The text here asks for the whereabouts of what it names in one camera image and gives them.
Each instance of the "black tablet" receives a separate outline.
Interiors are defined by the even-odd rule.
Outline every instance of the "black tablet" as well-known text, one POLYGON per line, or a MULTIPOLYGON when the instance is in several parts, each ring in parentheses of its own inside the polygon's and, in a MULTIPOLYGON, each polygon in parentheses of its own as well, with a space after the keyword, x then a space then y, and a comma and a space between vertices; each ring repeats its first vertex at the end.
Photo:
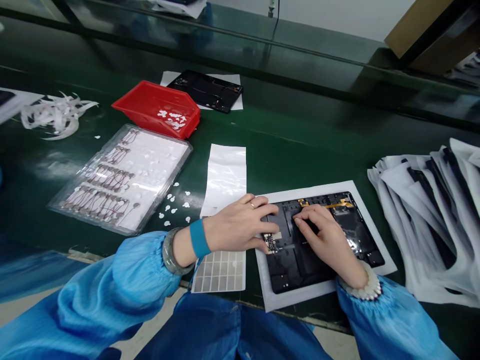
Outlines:
MULTIPOLYGON (((275 294, 332 280, 336 276, 335 271, 314 253, 292 219, 304 207, 314 204, 327 207, 331 212, 358 259, 370 264, 372 268, 385 264, 350 192, 276 202, 278 215, 271 214, 262 219, 280 227, 278 233, 262 234, 268 246, 266 260, 275 294)), ((319 232, 313 223, 307 223, 315 234, 319 232)))
POLYGON ((167 86, 186 92, 198 105, 228 114, 244 88, 233 82, 186 70, 167 86))

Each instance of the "red plastic bin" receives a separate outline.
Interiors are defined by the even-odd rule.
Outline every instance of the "red plastic bin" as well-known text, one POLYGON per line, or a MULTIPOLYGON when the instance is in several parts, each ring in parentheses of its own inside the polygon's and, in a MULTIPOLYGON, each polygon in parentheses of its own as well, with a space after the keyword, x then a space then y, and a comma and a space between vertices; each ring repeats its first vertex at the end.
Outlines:
POLYGON ((188 138, 200 122, 200 108, 186 92, 145 80, 111 106, 139 127, 177 139, 188 138))

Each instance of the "white release paper scrap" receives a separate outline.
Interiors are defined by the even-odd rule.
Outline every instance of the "white release paper scrap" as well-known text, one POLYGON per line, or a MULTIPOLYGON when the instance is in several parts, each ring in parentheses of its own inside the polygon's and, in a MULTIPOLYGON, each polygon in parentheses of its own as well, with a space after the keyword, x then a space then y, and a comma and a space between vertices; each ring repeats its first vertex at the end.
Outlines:
MULTIPOLYGON (((247 193, 247 149, 212 144, 208 159, 205 200, 200 218, 210 217, 247 193)), ((246 251, 216 251, 195 264, 192 293, 243 291, 246 251)))
MULTIPOLYGON (((180 75, 179 72, 175 72, 175 71, 164 71, 163 72, 163 75, 161 77, 161 82, 160 82, 160 85, 161 86, 167 86, 168 84, 170 84, 173 80, 175 80, 178 76, 180 75)), ((228 81, 230 83, 234 83, 234 84, 238 84, 238 85, 241 85, 240 84, 240 75, 239 74, 228 74, 228 75, 219 75, 219 74, 207 74, 208 76, 211 76, 212 78, 217 78, 217 79, 221 79, 221 80, 225 80, 225 81, 228 81)), ((203 109, 203 110, 212 110, 211 108, 209 107, 205 107, 205 106, 202 106, 202 105, 198 105, 198 107, 200 109, 203 109)), ((242 95, 240 95, 238 97, 238 99, 235 101, 235 103, 233 104, 233 106, 231 107, 232 110, 243 110, 244 109, 244 103, 242 101, 242 95)))
POLYGON ((13 90, 5 87, 0 87, 0 91, 15 94, 14 97, 0 106, 0 124, 17 115, 25 105, 33 104, 44 97, 43 95, 33 92, 13 90))
MULTIPOLYGON (((270 203, 278 203, 282 201, 289 201, 292 199, 311 198, 320 195, 335 194, 341 192, 350 192, 355 199, 358 210, 360 211, 366 226, 375 240, 378 250, 380 250, 385 265, 375 267, 373 271, 378 275, 387 275, 397 271, 392 257, 390 256, 387 247, 385 246, 374 221, 370 217, 369 211, 365 206, 360 194, 355 186, 355 183, 350 181, 337 182, 327 185, 319 185, 313 187, 305 187, 295 190, 280 191, 263 196, 268 198, 270 203)), ((260 273, 261 293, 263 295, 263 303, 265 311, 271 312, 273 310, 281 309, 290 305, 298 304, 313 298, 318 298, 322 295, 332 293, 336 290, 335 280, 323 281, 317 284, 304 286, 295 290, 290 290, 280 294, 275 294, 272 290, 272 283, 270 280, 269 265, 267 263, 267 256, 260 250, 255 250, 256 262, 258 264, 258 272, 260 273)))

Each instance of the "blue anti-static gown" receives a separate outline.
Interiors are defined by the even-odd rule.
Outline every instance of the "blue anti-static gown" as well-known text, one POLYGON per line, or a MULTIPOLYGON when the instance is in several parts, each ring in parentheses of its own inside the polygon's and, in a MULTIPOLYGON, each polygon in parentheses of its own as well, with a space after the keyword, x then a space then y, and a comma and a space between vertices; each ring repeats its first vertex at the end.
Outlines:
MULTIPOLYGON (((133 336, 180 278, 164 266, 166 233, 127 239, 114 256, 78 272, 60 291, 0 328, 0 359, 119 358, 108 347, 133 336)), ((402 286, 361 301, 338 286, 362 359, 457 359, 402 286)), ((330 359, 303 322, 206 294, 185 294, 141 359, 330 359)))

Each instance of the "circuit board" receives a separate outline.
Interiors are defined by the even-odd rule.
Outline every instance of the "circuit board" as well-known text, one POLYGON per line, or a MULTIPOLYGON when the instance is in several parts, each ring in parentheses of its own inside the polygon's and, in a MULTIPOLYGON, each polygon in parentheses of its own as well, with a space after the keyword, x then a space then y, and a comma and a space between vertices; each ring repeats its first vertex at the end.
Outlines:
MULTIPOLYGON (((304 207, 319 204, 326 207, 343 229, 355 256, 372 268, 385 264, 350 192, 306 197, 274 203, 278 215, 267 215, 262 221, 276 223, 280 231, 262 234, 268 246, 266 256, 271 286, 280 294, 304 286, 335 278, 335 272, 314 253, 292 217, 304 207)), ((317 234, 319 229, 310 221, 308 225, 317 234)))

